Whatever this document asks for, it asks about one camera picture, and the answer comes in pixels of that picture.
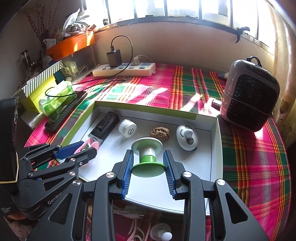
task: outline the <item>window frame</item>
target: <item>window frame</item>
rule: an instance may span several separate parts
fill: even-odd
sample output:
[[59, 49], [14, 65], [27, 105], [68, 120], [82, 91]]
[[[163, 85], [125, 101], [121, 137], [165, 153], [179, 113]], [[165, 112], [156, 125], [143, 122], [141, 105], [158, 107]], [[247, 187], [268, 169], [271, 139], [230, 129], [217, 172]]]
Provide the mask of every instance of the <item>window frame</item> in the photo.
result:
[[[109, 11], [109, 4], [108, 0], [104, 0], [105, 5], [107, 8], [107, 13], [108, 13], [108, 19], [109, 22], [111, 22], [110, 19], [110, 11]], [[86, 6], [86, 0], [81, 0], [82, 4]], [[124, 20], [120, 22], [115, 22], [115, 23], [110, 23], [100, 29], [98, 29], [96, 32], [101, 32], [110, 28], [118, 27], [118, 26], [125, 26], [125, 25], [130, 25], [130, 24], [137, 24], [137, 23], [151, 23], [151, 22], [179, 22], [179, 23], [193, 23], [193, 24], [198, 24], [202, 26], [207, 26], [211, 28], [216, 28], [234, 35], [237, 35], [237, 29], [233, 28], [233, 1], [230, 0], [230, 16], [229, 16], [229, 26], [220, 24], [220, 23], [215, 23], [211, 22], [208, 20], [202, 19], [202, 0], [198, 0], [199, 2], [199, 17], [198, 18], [189, 18], [189, 17], [179, 17], [179, 16], [168, 16], [168, 6], [167, 6], [167, 0], [164, 0], [164, 16], [155, 16], [155, 17], [144, 17], [144, 18], [138, 18], [137, 17], [137, 12], [136, 12], [136, 4], [135, 0], [133, 0], [133, 10], [134, 10], [134, 19], [129, 19], [129, 20]], [[259, 14], [257, 10], [257, 34], [256, 37], [252, 37], [251, 35], [248, 35], [247, 33], [243, 33], [241, 35], [241, 38], [246, 39], [257, 46], [263, 48], [264, 50], [268, 51], [271, 54], [274, 54], [273, 52], [270, 51], [270, 48], [264, 44], [263, 42], [259, 41]]]

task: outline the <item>black cable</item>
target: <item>black cable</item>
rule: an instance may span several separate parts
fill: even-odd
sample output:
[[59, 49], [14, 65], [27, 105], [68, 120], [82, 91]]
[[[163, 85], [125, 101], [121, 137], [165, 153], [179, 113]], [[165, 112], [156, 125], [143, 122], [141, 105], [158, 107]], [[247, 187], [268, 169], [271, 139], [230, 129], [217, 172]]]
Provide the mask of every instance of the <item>black cable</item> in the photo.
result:
[[[132, 62], [132, 60], [133, 60], [133, 43], [131, 42], [131, 39], [130, 39], [129, 37], [127, 37], [127, 36], [125, 36], [125, 35], [118, 35], [118, 36], [114, 37], [114, 38], [112, 39], [112, 41], [111, 41], [111, 49], [114, 48], [114, 47], [113, 47], [113, 40], [116, 39], [116, 38], [118, 38], [118, 37], [126, 37], [126, 38], [128, 38], [128, 40], [129, 40], [130, 43], [131, 43], [131, 59], [130, 59], [129, 63], [127, 64], [127, 66], [126, 66], [123, 70], [119, 71], [117, 74], [114, 74], [114, 75], [109, 76], [109, 77], [107, 77], [107, 78], [101, 78], [101, 79], [96, 79], [96, 80], [104, 80], [104, 79], [108, 79], [108, 78], [115, 77], [115, 76], [119, 75], [120, 73], [122, 73], [123, 71], [125, 71], [125, 70], [127, 69], [127, 67], [131, 64], [131, 62]], [[76, 84], [73, 84], [73, 85], [84, 84], [84, 83], [88, 83], [88, 82], [92, 82], [92, 81], [96, 81], [96, 80], [89, 80], [89, 81], [85, 81], [85, 82], [83, 82], [83, 83], [80, 83], [80, 82], [79, 82], [79, 83], [76, 83]], [[81, 91], [75, 91], [75, 92], [73, 92], [72, 94], [61, 95], [61, 96], [52, 96], [52, 95], [48, 95], [48, 94], [47, 94], [47, 91], [49, 91], [50, 89], [54, 88], [54, 87], [51, 87], [51, 88], [49, 88], [49, 89], [47, 89], [47, 90], [45, 91], [45, 95], [48, 96], [48, 97], [56, 97], [56, 98], [58, 98], [58, 97], [67, 97], [67, 96], [70, 96], [70, 95], [74, 95], [74, 94], [77, 94], [77, 93], [83, 92], [83, 91], [85, 91], [85, 90], [87, 90], [87, 89], [90, 89], [90, 88], [96, 86], [96, 85], [101, 85], [101, 84], [105, 84], [105, 83], [109, 83], [109, 82], [113, 82], [113, 81], [120, 81], [120, 80], [108, 80], [108, 81], [104, 81], [104, 82], [102, 82], [102, 83], [100, 83], [100, 84], [91, 85], [91, 86], [85, 88], [84, 90], [81, 90]]]

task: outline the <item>yellow rubber band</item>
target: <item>yellow rubber band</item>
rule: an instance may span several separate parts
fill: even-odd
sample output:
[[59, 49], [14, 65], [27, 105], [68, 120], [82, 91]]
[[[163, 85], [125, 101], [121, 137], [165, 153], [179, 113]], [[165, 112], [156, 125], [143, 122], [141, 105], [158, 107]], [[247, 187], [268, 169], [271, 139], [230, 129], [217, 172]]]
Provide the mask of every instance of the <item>yellow rubber band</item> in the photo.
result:
[[18, 177], [18, 169], [19, 169], [19, 165], [18, 165], [18, 155], [17, 155], [17, 152], [16, 152], [16, 156], [17, 156], [17, 175], [16, 175], [16, 178], [15, 178], [15, 181], [10, 181], [10, 182], [0, 182], [0, 184], [16, 183], [16, 182], [17, 182], [17, 177]]

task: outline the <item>cardboard box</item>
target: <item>cardboard box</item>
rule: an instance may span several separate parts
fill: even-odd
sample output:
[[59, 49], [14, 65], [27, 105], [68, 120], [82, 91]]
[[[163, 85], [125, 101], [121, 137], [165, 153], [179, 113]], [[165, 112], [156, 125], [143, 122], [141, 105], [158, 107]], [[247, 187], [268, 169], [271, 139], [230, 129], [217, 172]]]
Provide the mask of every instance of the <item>cardboard box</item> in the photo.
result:
[[[115, 163], [123, 160], [126, 150], [138, 138], [148, 137], [155, 127], [163, 126], [170, 131], [170, 137], [163, 143], [162, 151], [156, 156], [162, 163], [163, 151], [171, 150], [175, 161], [181, 162], [186, 171], [201, 179], [214, 182], [223, 178], [222, 142], [218, 119], [216, 117], [163, 109], [151, 106], [95, 101], [85, 110], [73, 128], [68, 132], [62, 146], [78, 141], [86, 141], [88, 134], [112, 111], [118, 114], [120, 121], [129, 119], [137, 125], [137, 131], [130, 138], [125, 138], [118, 131], [119, 123], [114, 127], [98, 150], [97, 156], [87, 165], [79, 168], [82, 180], [97, 180], [104, 173], [110, 172]], [[195, 151], [183, 150], [176, 138], [178, 125], [190, 125], [199, 138]], [[134, 155], [134, 165], [139, 163], [139, 156]], [[172, 199], [165, 173], [151, 178], [137, 177], [132, 174], [126, 200], [148, 208], [182, 214], [184, 200]], [[206, 214], [210, 214], [208, 199], [205, 199]]]

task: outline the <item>power strip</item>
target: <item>power strip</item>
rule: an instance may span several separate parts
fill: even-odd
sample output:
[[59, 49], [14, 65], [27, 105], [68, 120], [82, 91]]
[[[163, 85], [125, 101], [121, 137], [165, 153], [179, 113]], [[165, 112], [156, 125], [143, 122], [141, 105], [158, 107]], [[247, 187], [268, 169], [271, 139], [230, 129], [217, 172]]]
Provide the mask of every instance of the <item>power strip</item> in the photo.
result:
[[[108, 64], [103, 64], [93, 71], [93, 75], [97, 76], [112, 76], [122, 71], [128, 63], [122, 64], [119, 67], [110, 67]], [[150, 77], [155, 73], [155, 63], [140, 63], [137, 66], [129, 65], [125, 71], [119, 76], [145, 76]]]

